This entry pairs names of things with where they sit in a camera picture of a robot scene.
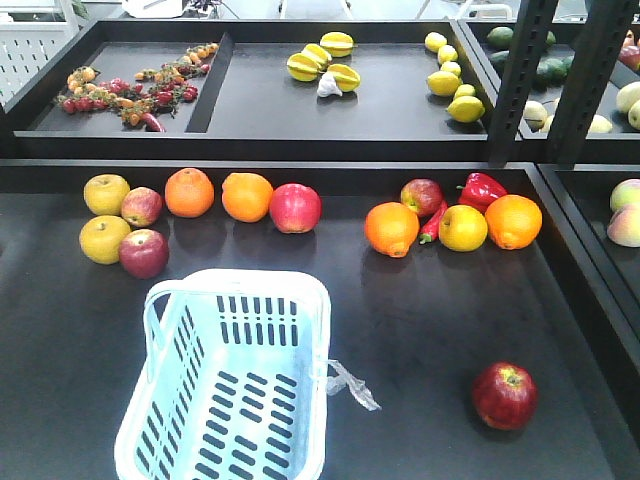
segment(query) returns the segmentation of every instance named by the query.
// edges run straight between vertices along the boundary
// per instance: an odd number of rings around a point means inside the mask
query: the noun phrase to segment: display shelf
[[[494,22],[483,20],[460,20],[460,28],[465,32],[467,40],[473,47],[473,51],[478,56],[491,84],[496,92],[500,87],[500,77],[491,65],[488,56],[497,52],[488,45],[487,34],[497,26],[514,26],[513,22]],[[574,53],[574,44],[578,35],[582,32],[582,23],[554,23],[551,31],[556,36],[557,43],[549,48],[542,56],[546,58],[563,58]],[[587,134],[585,147],[582,149],[577,163],[624,163],[632,164],[637,161],[633,155],[633,142],[640,139],[638,131],[629,125],[626,116],[620,114],[616,109],[616,95],[618,91],[635,76],[620,62],[617,62],[611,78],[605,88],[597,109],[599,115],[609,119],[613,124],[613,130],[608,134],[589,133]],[[552,84],[547,88],[533,88],[529,99],[541,102],[551,114],[555,112],[553,100],[562,95],[564,85]],[[547,155],[546,141],[547,133],[534,132],[529,128],[524,120],[520,120],[519,133],[522,136],[521,159],[536,163],[555,162],[555,159]]]
[[[329,31],[345,31],[357,46],[336,59],[356,68],[362,84],[342,97],[319,98],[317,81],[293,80],[287,58]],[[474,124],[446,113],[450,98],[430,94],[436,55],[424,47],[430,31],[459,53],[462,77],[476,87],[487,113]],[[221,42],[195,106],[162,116],[167,133],[127,131],[117,116],[53,108],[70,71],[95,64],[100,79],[130,78],[185,45]],[[86,28],[23,95],[7,105],[21,156],[473,161],[481,157],[493,109],[489,80],[454,21],[269,22],[109,19]]]
[[[162,191],[183,166],[202,168],[217,189],[232,171],[309,185],[322,219],[300,235],[269,218],[239,223],[217,190],[202,217],[164,212],[152,227],[171,249],[156,279],[83,256],[88,178],[108,171]],[[637,478],[640,344],[533,164],[23,159],[2,168],[3,478],[115,478],[113,441],[145,358],[145,294],[210,267],[297,270],[326,285],[330,358],[365,379],[382,410],[346,392],[329,398],[323,480]],[[538,203],[543,228],[531,246],[415,244],[403,259],[369,247],[367,212],[397,200],[406,181],[432,178],[453,203],[472,171]],[[525,366],[540,390],[520,432],[484,426],[470,401],[473,378],[502,359]]]

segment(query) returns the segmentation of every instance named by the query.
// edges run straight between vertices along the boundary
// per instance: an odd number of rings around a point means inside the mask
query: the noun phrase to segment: small fruit
[[[440,47],[447,44],[447,38],[438,32],[429,32],[424,38],[424,46],[433,53],[438,53]]]
[[[439,97],[451,97],[460,85],[462,80],[451,72],[438,70],[427,77],[427,85],[434,95]]]
[[[230,173],[222,183],[222,205],[241,222],[253,223],[269,212],[273,195],[271,183],[257,173]]]
[[[122,200],[129,190],[129,184],[120,175],[96,175],[84,186],[84,202],[95,215],[120,215]]]
[[[326,68],[331,62],[331,54],[317,43],[307,44],[300,53],[313,59],[321,68]]]
[[[329,32],[320,39],[320,46],[333,57],[346,57],[353,51],[353,38],[346,33]]]
[[[524,427],[538,406],[538,388],[529,372],[510,362],[496,362],[473,381],[471,398],[480,418],[492,428]]]
[[[376,205],[364,221],[364,234],[373,249],[392,258],[405,257],[419,231],[418,216],[400,202]]]
[[[162,212],[162,196],[148,187],[131,190],[122,200],[120,216],[133,227],[148,227]]]
[[[294,53],[287,60],[289,74],[301,82],[312,82],[318,78],[320,65],[311,57],[302,53]]]
[[[440,220],[438,237],[450,250],[471,252],[480,248],[487,238],[487,222],[475,208],[453,205]]]
[[[169,262],[169,243],[160,232],[143,228],[128,234],[118,249],[120,264],[140,279],[155,277]]]
[[[322,215],[322,199],[311,187],[286,183],[273,191],[269,215],[282,233],[307,233]]]
[[[462,68],[460,68],[460,64],[458,62],[444,62],[440,67],[440,70],[443,72],[451,72],[458,77],[462,74]]]
[[[351,92],[360,86],[360,74],[347,65],[334,63],[329,65],[327,72],[333,75],[336,85],[343,92]]]
[[[458,97],[475,97],[476,87],[468,83],[463,83],[456,89],[456,93],[453,94],[453,99]]]
[[[547,109],[540,102],[528,100],[525,103],[522,118],[532,131],[540,130],[548,116]]]
[[[609,207],[612,212],[630,203],[640,202],[640,178],[629,178],[618,183],[611,191]]]
[[[442,189],[430,178],[414,178],[400,190],[400,203],[409,207],[419,218],[435,213],[444,200]]]
[[[171,213],[195,218],[205,213],[214,201],[213,184],[197,168],[183,168],[171,175],[164,188],[164,200]]]
[[[131,232],[121,217],[100,215],[84,224],[80,230],[80,248],[96,263],[111,265],[119,260],[120,242]]]
[[[508,194],[493,201],[484,213],[489,238],[504,250],[525,248],[542,228],[540,207],[530,198]]]
[[[482,118],[485,108],[478,97],[462,96],[451,102],[447,112],[458,122],[473,123]]]
[[[438,63],[455,62],[458,60],[458,52],[451,45],[444,45],[438,49]]]

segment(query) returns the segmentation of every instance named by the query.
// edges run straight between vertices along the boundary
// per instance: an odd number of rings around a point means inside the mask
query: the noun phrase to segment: shopping basket
[[[153,286],[119,478],[317,479],[329,322],[327,290],[304,273],[210,269]]]

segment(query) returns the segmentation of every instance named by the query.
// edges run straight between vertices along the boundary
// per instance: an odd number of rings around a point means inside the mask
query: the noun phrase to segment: red chili pepper
[[[444,212],[447,211],[449,205],[446,200],[442,200],[440,202],[440,206],[438,210],[431,216],[429,221],[425,223],[420,229],[420,233],[418,234],[418,240],[420,240],[420,245],[424,245],[425,243],[434,242],[438,239],[438,230],[440,229],[440,220],[444,216]]]
[[[474,207],[482,213],[494,200],[507,194],[495,178],[480,172],[469,174],[465,186],[458,188],[462,189],[458,203]]]

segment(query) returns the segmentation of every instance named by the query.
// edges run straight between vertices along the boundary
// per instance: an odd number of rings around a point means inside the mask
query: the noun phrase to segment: green fruit
[[[504,66],[507,63],[508,57],[509,50],[503,50],[489,55],[489,62],[493,65],[493,68],[496,70],[499,77],[502,77],[502,74],[504,73]]]
[[[487,43],[498,50],[507,50],[512,39],[513,30],[510,27],[496,27],[487,35]]]

